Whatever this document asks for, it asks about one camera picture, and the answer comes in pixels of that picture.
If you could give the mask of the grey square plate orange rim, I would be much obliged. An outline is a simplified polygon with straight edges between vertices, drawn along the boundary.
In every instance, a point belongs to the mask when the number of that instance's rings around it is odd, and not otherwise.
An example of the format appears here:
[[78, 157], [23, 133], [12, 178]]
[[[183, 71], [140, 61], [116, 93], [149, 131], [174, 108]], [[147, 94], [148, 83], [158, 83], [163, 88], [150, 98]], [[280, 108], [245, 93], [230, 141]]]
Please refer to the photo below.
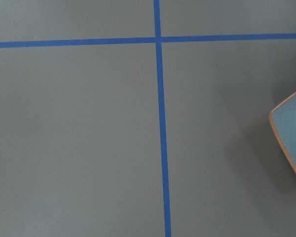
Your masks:
[[268, 115], [273, 133], [296, 174], [296, 92], [278, 104]]

